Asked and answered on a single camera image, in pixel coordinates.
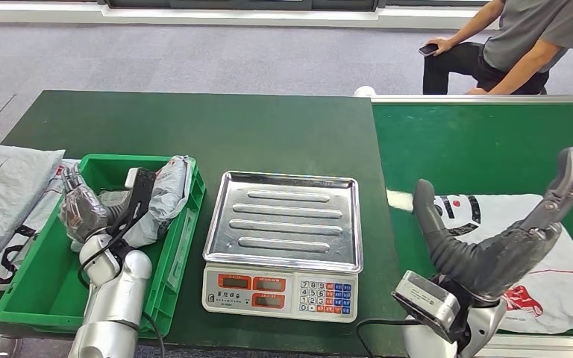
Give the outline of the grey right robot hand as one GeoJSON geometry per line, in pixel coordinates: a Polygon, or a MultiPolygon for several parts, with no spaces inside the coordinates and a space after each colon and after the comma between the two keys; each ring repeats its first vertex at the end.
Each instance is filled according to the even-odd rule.
{"type": "Polygon", "coordinates": [[[434,200],[432,183],[418,180],[413,213],[433,266],[475,297],[495,301],[545,258],[560,237],[561,221],[573,207],[573,147],[559,153],[557,176],[528,215],[477,244],[448,232],[434,200]]]}

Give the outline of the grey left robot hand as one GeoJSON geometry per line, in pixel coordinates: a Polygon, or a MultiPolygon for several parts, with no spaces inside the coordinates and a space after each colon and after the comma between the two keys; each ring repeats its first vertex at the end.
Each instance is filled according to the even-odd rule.
{"type": "Polygon", "coordinates": [[[63,201],[59,217],[69,238],[84,244],[91,233],[106,227],[109,211],[86,184],[78,164],[66,166],[61,173],[63,201]]]}

